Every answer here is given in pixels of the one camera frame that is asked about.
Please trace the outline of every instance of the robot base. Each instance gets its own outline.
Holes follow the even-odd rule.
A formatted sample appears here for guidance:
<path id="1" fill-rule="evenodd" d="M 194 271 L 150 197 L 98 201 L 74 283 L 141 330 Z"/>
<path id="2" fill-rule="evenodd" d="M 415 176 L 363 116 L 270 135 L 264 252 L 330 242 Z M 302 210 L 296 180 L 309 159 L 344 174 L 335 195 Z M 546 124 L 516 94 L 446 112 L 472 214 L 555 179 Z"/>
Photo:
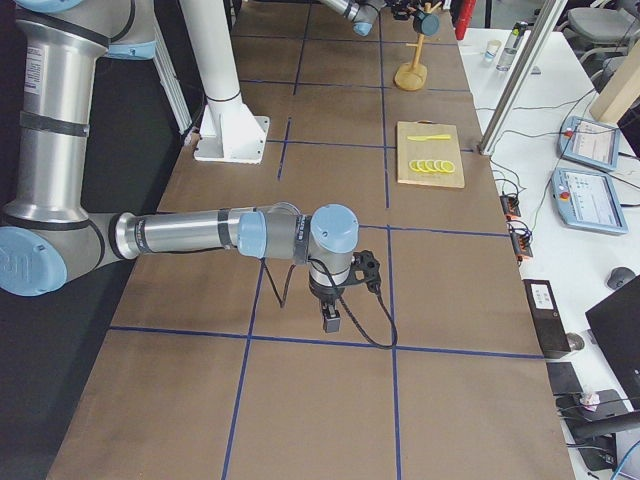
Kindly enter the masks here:
<path id="1" fill-rule="evenodd" d="M 201 139 L 194 152 L 196 160 L 229 163 L 260 163 L 269 131 L 269 117 L 253 116 L 245 106 L 240 114 L 220 116 L 218 135 L 207 105 L 200 127 Z"/>

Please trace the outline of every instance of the black cable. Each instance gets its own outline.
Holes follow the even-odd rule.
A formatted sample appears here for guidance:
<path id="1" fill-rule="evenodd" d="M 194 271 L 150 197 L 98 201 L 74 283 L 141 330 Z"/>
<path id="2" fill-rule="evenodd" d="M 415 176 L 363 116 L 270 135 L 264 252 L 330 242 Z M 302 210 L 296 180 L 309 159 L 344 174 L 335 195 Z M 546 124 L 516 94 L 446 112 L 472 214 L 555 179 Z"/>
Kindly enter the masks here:
<path id="1" fill-rule="evenodd" d="M 200 102 L 200 106 L 194 112 L 193 117 L 191 118 L 191 123 L 189 123 L 189 125 L 187 126 L 187 128 L 185 129 L 185 131 L 182 134 L 182 142 L 183 143 L 184 143 L 184 140 L 187 137 L 187 135 L 189 135 L 191 130 L 193 130 L 193 127 L 195 127 L 196 123 L 198 123 L 200 121 L 200 119 L 202 118 L 202 116 L 204 115 L 204 111 L 205 111 L 206 105 L 207 105 L 206 95 L 203 93 L 202 94 L 202 101 Z"/>
<path id="2" fill-rule="evenodd" d="M 562 415 L 560 415 L 560 418 L 562 418 L 563 420 L 574 420 L 574 421 L 576 420 L 576 417 L 565 417 L 565 416 L 562 416 Z M 591 420 L 590 418 L 586 418 L 586 417 L 580 417 L 580 420 L 586 420 L 587 423 L 593 422 L 593 420 Z"/>
<path id="3" fill-rule="evenodd" d="M 195 91 L 195 92 L 200 92 L 201 94 L 203 94 L 203 95 L 205 96 L 205 98 L 206 98 L 207 100 L 212 100 L 212 101 L 214 100 L 214 99 L 213 99 L 213 98 L 211 98 L 209 95 L 207 95 L 207 93 L 204 91 L 204 88 L 202 88 L 202 87 L 198 87 L 197 85 L 193 85 L 193 84 L 188 83 L 188 82 L 185 82 L 184 80 L 180 80 L 180 79 L 179 79 L 177 76 L 175 76 L 175 75 L 173 76 L 173 78 L 175 78 L 175 79 L 178 81 L 178 83 L 179 83 L 180 85 L 182 85 L 182 86 L 184 86 L 184 87 L 187 87 L 187 88 L 189 88 L 189 89 L 191 89 L 191 90 L 193 90 L 193 91 Z"/>
<path id="4" fill-rule="evenodd" d="M 189 253 L 213 252 L 216 250 L 224 250 L 224 247 L 211 247 L 211 248 L 201 248 L 199 250 L 184 250 L 184 251 L 170 251 L 170 252 L 156 252 L 156 253 L 170 253 L 171 255 L 187 255 Z"/>
<path id="5" fill-rule="evenodd" d="M 606 448 L 602 448 L 602 447 L 596 447 L 595 445 L 580 445 L 577 443 L 567 443 L 567 448 L 600 450 L 609 454 L 611 453 L 611 450 L 607 450 Z"/>
<path id="6" fill-rule="evenodd" d="M 380 307 L 382 308 L 382 311 L 386 315 L 387 320 L 389 321 L 389 324 L 391 325 L 391 343 L 389 343 L 388 345 L 376 342 L 374 339 L 372 339 L 369 336 L 369 334 L 365 331 L 365 329 L 362 328 L 362 325 L 360 325 L 360 322 L 358 322 L 358 320 L 356 319 L 355 315 L 351 312 L 351 309 L 347 306 L 347 302 L 345 302 L 344 299 L 342 298 L 342 294 L 340 293 L 340 289 L 336 285 L 336 282 L 333 280 L 333 276 L 331 275 L 331 272 L 329 271 L 327 266 L 324 264 L 324 262 L 322 262 L 321 260 L 318 260 L 316 258 L 311 258 L 311 257 L 309 257 L 309 262 L 317 264 L 317 265 L 320 265 L 320 268 L 322 268 L 322 270 L 324 272 L 324 275 L 329 279 L 329 282 L 331 283 L 331 288 L 333 289 L 334 294 L 336 295 L 336 297 L 340 301 L 340 304 L 344 308 L 344 311 L 347 312 L 347 315 L 349 316 L 349 318 L 351 319 L 351 321 L 355 325 L 355 327 L 358 330 L 358 332 L 360 332 L 360 335 L 362 335 L 362 337 L 369 344 L 373 345 L 374 347 L 381 348 L 383 350 L 392 349 L 398 344 L 398 329 L 396 328 L 396 324 L 393 321 L 393 318 L 391 317 L 391 314 L 389 313 L 389 310 L 387 310 L 387 307 L 384 304 L 384 300 L 382 300 L 382 294 L 380 293 L 380 289 L 379 288 L 376 289 L 377 291 L 376 291 L 375 295 L 376 295 L 376 298 L 378 299 L 378 303 L 380 304 Z"/>
<path id="7" fill-rule="evenodd" d="M 269 278 L 269 283 L 271 283 L 271 288 L 273 289 L 273 293 L 276 296 L 276 300 L 278 300 L 278 305 L 280 305 L 280 308 L 284 308 L 285 304 L 287 303 L 287 294 L 289 293 L 289 283 L 291 282 L 291 275 L 293 274 L 293 270 L 296 268 L 296 265 L 293 264 L 289 267 L 289 271 L 287 272 L 287 278 L 284 282 L 282 297 L 280 297 L 280 294 L 278 293 L 278 289 L 276 288 L 276 284 L 273 281 L 273 277 L 271 276 L 271 272 L 269 271 L 269 267 L 267 266 L 266 259 L 264 258 L 260 259 L 260 263 L 262 264 L 264 271 L 267 272 L 267 277 Z"/>
<path id="8" fill-rule="evenodd" d="M 575 110 L 575 108 L 578 106 L 578 104 L 587 95 L 589 95 L 590 93 L 593 93 L 594 91 L 595 91 L 595 89 L 591 89 L 587 93 L 585 93 L 582 97 L 580 97 L 575 102 L 573 107 L 571 107 L 571 109 L 567 112 L 567 114 L 562 119 L 562 122 L 560 123 L 560 130 L 558 132 L 559 135 L 563 134 L 562 127 L 564 126 L 565 122 L 567 121 L 567 119 L 571 115 L 571 112 L 573 112 L 573 110 Z M 589 108 L 589 105 L 591 105 L 591 103 L 593 103 L 593 100 L 591 100 L 591 102 L 587 103 L 587 105 L 584 107 L 584 111 L 582 112 L 582 116 L 583 117 L 584 117 L 585 113 L 587 112 L 587 109 Z M 547 198 L 547 191 L 549 190 L 549 185 L 551 184 L 551 179 L 553 178 L 553 172 L 556 170 L 556 168 L 558 168 L 558 164 L 562 161 L 562 157 L 564 157 L 564 154 L 566 153 L 567 148 L 569 147 L 570 144 L 571 144 L 571 142 L 565 143 L 564 148 L 562 149 L 562 152 L 560 153 L 560 156 L 558 157 L 558 160 L 556 161 L 556 164 L 554 165 L 553 169 L 551 170 L 551 175 L 549 175 L 549 180 L 547 180 L 547 183 L 544 185 L 544 191 L 542 193 L 542 198 L 540 199 L 540 203 L 538 204 L 538 207 L 535 209 L 535 212 L 534 212 L 533 226 L 531 227 L 531 233 L 533 233 L 533 231 L 536 229 L 536 226 L 538 225 L 538 214 L 540 213 L 540 209 L 542 208 L 542 205 L 544 204 L 545 198 Z"/>
<path id="9" fill-rule="evenodd" d="M 512 182 L 511 180 L 509 180 L 508 178 L 494 178 L 493 179 L 495 182 L 505 182 L 505 183 L 509 183 L 511 185 L 513 185 L 513 188 L 516 189 L 514 195 L 519 195 L 520 193 L 522 193 L 522 190 L 518 187 L 518 185 L 516 185 L 515 182 Z M 502 184 L 502 189 L 501 189 L 502 195 L 507 195 L 504 191 L 504 183 Z"/>
<path id="10" fill-rule="evenodd" d="M 521 227 L 516 227 L 513 224 L 522 225 Z M 509 229 L 509 233 L 516 233 L 520 235 L 522 241 L 526 247 L 530 247 L 533 243 L 533 231 L 528 227 L 526 223 L 521 220 L 508 220 L 507 226 Z"/>
<path id="11" fill-rule="evenodd" d="M 516 177 L 516 184 L 517 184 L 518 188 L 520 189 L 520 191 L 524 192 L 526 190 L 526 188 L 523 187 L 522 184 L 520 183 L 520 176 L 518 175 L 517 172 L 515 172 L 514 170 L 511 170 L 510 168 L 505 167 L 504 165 L 500 165 L 498 162 L 493 160 L 491 157 L 489 157 L 489 162 L 491 162 L 491 164 L 495 165 L 496 167 L 502 168 L 503 170 L 506 170 L 507 172 L 512 173 Z"/>
<path id="12" fill-rule="evenodd" d="M 549 105 L 549 106 L 542 106 L 542 107 L 513 107 L 512 110 L 555 110 L 556 108 L 564 107 L 565 105 L 571 105 L 572 103 L 579 102 L 586 95 L 590 94 L 594 90 L 595 90 L 595 88 L 592 88 L 591 90 L 589 90 L 585 95 L 583 95 L 579 99 L 577 99 L 577 100 L 569 100 L 568 102 L 563 102 L 563 103 L 561 103 L 559 105 Z M 490 110 L 490 111 L 494 112 L 496 109 L 495 108 L 489 108 L 489 107 L 476 108 L 476 111 L 479 111 L 479 110 Z"/>
<path id="13" fill-rule="evenodd" d="M 615 49 L 613 50 L 612 55 L 615 55 L 618 53 L 618 49 L 622 46 L 622 43 L 624 42 L 624 39 L 627 37 L 627 35 L 629 34 L 629 32 L 631 31 L 631 29 L 633 28 L 633 26 L 635 25 L 636 21 L 638 19 L 634 18 L 633 21 L 631 22 L 631 24 L 629 25 L 629 27 L 627 28 L 627 31 L 624 32 L 622 34 L 622 36 L 620 37 L 620 40 L 618 40 L 618 42 L 616 43 Z M 597 91 L 601 91 L 602 90 L 602 82 L 604 81 L 604 61 L 602 62 L 602 74 L 600 75 L 600 78 L 598 79 L 598 85 L 596 87 Z"/>
<path id="14" fill-rule="evenodd" d="M 630 155 L 628 153 L 618 152 L 618 155 L 622 157 L 627 157 L 627 158 L 635 158 L 636 160 L 640 161 L 640 157 L 636 157 L 635 155 Z"/>
<path id="15" fill-rule="evenodd" d="M 640 185 L 636 185 L 635 183 L 629 182 L 629 181 L 624 180 L 624 179 L 622 179 L 622 178 L 620 178 L 620 177 L 616 177 L 615 175 L 611 175 L 611 174 L 609 174 L 609 176 L 610 176 L 611 178 L 614 178 L 614 179 L 616 179 L 616 180 L 621 181 L 622 183 L 626 183 L 627 185 L 630 185 L 630 186 L 632 186 L 633 188 L 637 188 L 638 190 L 640 190 Z"/>

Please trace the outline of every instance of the blue tape line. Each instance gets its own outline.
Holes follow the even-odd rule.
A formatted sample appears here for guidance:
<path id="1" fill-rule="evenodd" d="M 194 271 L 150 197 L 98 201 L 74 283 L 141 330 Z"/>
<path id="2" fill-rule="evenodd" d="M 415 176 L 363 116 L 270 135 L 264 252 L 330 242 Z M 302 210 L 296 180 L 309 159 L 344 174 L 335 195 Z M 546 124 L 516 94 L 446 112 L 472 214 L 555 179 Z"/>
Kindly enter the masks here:
<path id="1" fill-rule="evenodd" d="M 253 331 L 253 322 L 255 320 L 254 313 L 252 313 L 252 319 L 250 324 L 250 331 Z M 218 338 L 237 338 L 251 341 L 265 341 L 265 342 L 280 342 L 280 343 L 306 343 L 309 345 L 329 345 L 336 347 L 356 347 L 356 348 L 375 348 L 368 343 L 357 342 L 341 342 L 332 340 L 315 340 L 306 338 L 293 338 L 293 337 L 270 337 L 266 335 L 248 335 L 234 334 L 234 333 L 218 333 L 218 332 L 200 332 L 194 330 L 172 330 L 166 328 L 151 328 L 151 327 L 121 327 L 111 326 L 109 330 L 124 331 L 124 332 L 139 332 L 139 333 L 163 333 L 166 335 L 185 335 L 196 337 L 218 337 Z M 452 355 L 473 355 L 484 357 L 507 357 L 507 358 L 528 358 L 528 359 L 544 359 L 542 355 L 535 355 L 529 353 L 508 353 L 508 352 L 486 352 L 482 350 L 459 350 L 459 349 L 447 349 L 447 348 L 433 348 L 433 347 L 413 347 L 413 346 L 398 346 L 398 350 L 412 351 L 412 352 L 424 352 L 424 353 L 446 353 Z"/>
<path id="2" fill-rule="evenodd" d="M 260 287 L 262 285 L 262 275 L 264 268 L 260 268 L 258 275 L 258 283 L 256 285 L 256 294 L 253 299 L 253 309 L 251 310 L 251 321 L 249 322 L 249 331 L 247 332 L 247 343 L 244 347 L 244 356 L 242 358 L 242 368 L 240 369 L 240 379 L 238 380 L 238 390 L 236 392 L 236 401 L 233 406 L 233 416 L 231 417 L 231 426 L 229 427 L 229 438 L 227 440 L 227 450 L 224 455 L 224 465 L 222 467 L 221 480 L 226 480 L 229 472 L 229 461 L 231 459 L 231 449 L 233 448 L 233 439 L 236 432 L 236 423 L 238 421 L 238 412 L 240 410 L 240 401 L 242 399 L 242 387 L 244 386 L 244 377 L 247 372 L 247 363 L 249 361 L 249 349 L 251 348 L 251 335 L 253 333 L 253 325 L 256 320 L 256 311 L 258 309 L 258 299 L 260 298 Z"/>
<path id="3" fill-rule="evenodd" d="M 491 232 L 473 232 L 464 230 L 444 230 L 439 228 L 422 228 L 422 227 L 389 227 L 391 230 L 400 232 L 431 232 L 431 233 L 445 233 L 447 235 L 469 235 L 472 237 L 497 237 L 497 238 L 509 238 L 508 233 L 491 233 Z"/>
<path id="4" fill-rule="evenodd" d="M 382 55 L 382 20 L 378 15 L 378 47 L 380 50 L 380 103 L 382 104 L 382 144 L 384 145 L 384 202 L 385 208 L 391 207 L 391 188 L 389 187 L 389 159 L 387 157 L 387 115 L 384 99 L 384 61 Z"/>
<path id="5" fill-rule="evenodd" d="M 398 346 L 398 350 L 405 352 L 422 352 L 422 353 L 445 353 L 450 355 L 469 355 L 473 357 L 500 357 L 500 358 L 518 358 L 521 360 L 544 360 L 543 355 L 535 353 L 510 353 L 510 352 L 488 352 L 485 350 L 459 350 L 455 348 L 432 348 L 432 347 L 410 347 Z"/>
<path id="6" fill-rule="evenodd" d="M 282 169 L 284 168 L 285 155 L 287 153 L 287 144 L 289 138 L 289 130 L 291 129 L 291 117 L 287 119 L 287 129 L 284 132 L 284 145 L 282 146 L 282 154 L 280 155 L 280 166 L 278 167 L 278 175 L 276 178 L 278 181 L 282 178 Z"/>
<path id="7" fill-rule="evenodd" d="M 168 335 L 186 335 L 192 337 L 219 337 L 219 338 L 247 338 L 246 335 L 239 333 L 221 333 L 221 332 L 206 332 L 199 330 L 177 330 L 171 328 L 154 328 L 154 327 L 125 327 L 119 325 L 112 325 L 109 330 L 115 330 L 120 332 L 140 332 L 140 333 L 164 333 Z"/>
<path id="8" fill-rule="evenodd" d="M 386 226 L 387 231 L 387 265 L 389 266 L 389 298 L 391 318 L 396 320 L 395 306 L 395 286 L 393 283 L 393 248 L 392 235 L 389 225 Z M 393 416 L 395 422 L 396 434 L 396 480 L 402 479 L 402 455 L 400 453 L 400 395 L 398 393 L 398 354 L 396 349 L 391 350 L 391 361 L 393 364 Z"/>
<path id="9" fill-rule="evenodd" d="M 395 348 L 391 351 L 391 361 L 393 365 L 393 418 L 396 436 L 396 479 L 402 480 L 402 454 L 400 450 L 400 389 L 398 387 L 398 353 Z"/>
<path id="10" fill-rule="evenodd" d="M 311 18 L 311 2 L 307 11 L 307 23 L 304 26 L 304 35 L 302 37 L 302 48 L 300 48 L 300 58 L 298 59 L 298 71 L 296 72 L 296 83 L 293 86 L 293 94 L 298 92 L 298 82 L 300 81 L 300 70 L 302 69 L 302 59 L 304 58 L 304 46 L 307 43 L 307 34 L 309 32 L 309 19 Z"/>
<path id="11" fill-rule="evenodd" d="M 427 227 L 396 227 L 393 225 L 360 225 L 360 228 L 370 228 L 374 230 L 391 230 L 398 232 L 429 232 L 429 233 L 444 233 L 447 235 L 470 235 L 475 237 L 497 237 L 497 238 L 509 238 L 508 233 L 492 233 L 492 232 L 473 232 L 465 230 L 443 230 L 438 228 Z"/>
<path id="12" fill-rule="evenodd" d="M 263 39 L 288 39 L 288 40 L 304 40 L 305 37 L 287 37 L 284 35 L 258 35 L 258 34 L 250 34 L 250 33 L 240 33 L 231 35 L 232 38 L 263 38 Z M 316 38 L 316 37 L 306 37 L 307 40 L 314 40 L 316 42 L 353 42 L 353 43 L 388 43 L 390 45 L 404 45 L 410 40 L 400 41 L 400 40 L 370 40 L 368 38 L 362 39 L 335 39 L 335 38 Z M 456 43 L 425 43 L 425 45 L 434 46 L 434 47 L 457 47 Z"/>
<path id="13" fill-rule="evenodd" d="M 255 335 L 252 340 L 260 340 L 263 342 L 277 342 L 277 343 L 304 343 L 307 345 L 324 345 L 334 347 L 356 347 L 356 348 L 375 348 L 368 343 L 357 342 L 342 342 L 333 340 L 316 340 L 311 338 L 293 338 L 293 337 L 270 337 L 267 335 Z"/>
<path id="14" fill-rule="evenodd" d="M 359 143 L 312 142 L 308 140 L 287 140 L 287 143 L 294 143 L 297 145 L 324 145 L 329 147 L 385 148 L 384 145 L 364 145 Z"/>
<path id="15" fill-rule="evenodd" d="M 372 88 L 372 89 L 380 89 L 383 90 L 394 90 L 393 87 L 387 87 L 385 85 L 361 85 L 358 83 L 322 83 L 322 82 L 300 82 L 296 79 L 296 81 L 290 82 L 287 80 L 265 80 L 261 78 L 242 78 L 239 79 L 241 83 L 260 83 L 260 84 L 274 84 L 274 85 L 293 85 L 294 86 L 294 95 L 295 88 L 298 86 L 306 86 L 306 87 L 339 87 L 339 88 Z M 460 89 L 460 88 L 425 88 L 428 92 L 457 92 L 457 93 L 471 93 L 471 90 Z"/>

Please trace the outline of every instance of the wooden block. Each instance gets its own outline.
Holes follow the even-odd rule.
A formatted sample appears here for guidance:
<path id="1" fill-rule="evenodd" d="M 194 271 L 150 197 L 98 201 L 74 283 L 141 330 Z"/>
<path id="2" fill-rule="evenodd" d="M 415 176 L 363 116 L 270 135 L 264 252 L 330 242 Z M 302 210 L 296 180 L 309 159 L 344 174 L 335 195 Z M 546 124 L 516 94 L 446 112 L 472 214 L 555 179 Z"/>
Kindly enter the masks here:
<path id="1" fill-rule="evenodd" d="M 431 187 L 463 188 L 464 171 L 460 158 L 458 131 L 455 125 L 398 122 L 398 183 Z M 449 135 L 447 140 L 412 140 L 409 137 Z M 449 160 L 455 165 L 453 173 L 422 173 L 409 167 L 412 160 Z"/>
<path id="2" fill-rule="evenodd" d="M 640 96 L 640 42 L 631 49 L 613 78 L 591 107 L 600 122 L 616 123 Z"/>

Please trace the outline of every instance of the yellow knife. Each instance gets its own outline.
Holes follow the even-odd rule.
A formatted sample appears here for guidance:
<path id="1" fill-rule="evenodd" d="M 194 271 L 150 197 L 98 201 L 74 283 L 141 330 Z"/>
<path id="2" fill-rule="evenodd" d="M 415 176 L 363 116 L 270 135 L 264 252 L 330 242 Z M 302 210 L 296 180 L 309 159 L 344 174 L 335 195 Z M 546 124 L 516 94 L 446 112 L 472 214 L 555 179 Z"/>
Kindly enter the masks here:
<path id="1" fill-rule="evenodd" d="M 414 142 L 426 142 L 427 140 L 451 140 L 451 135 L 443 133 L 441 135 L 409 135 L 407 140 Z"/>

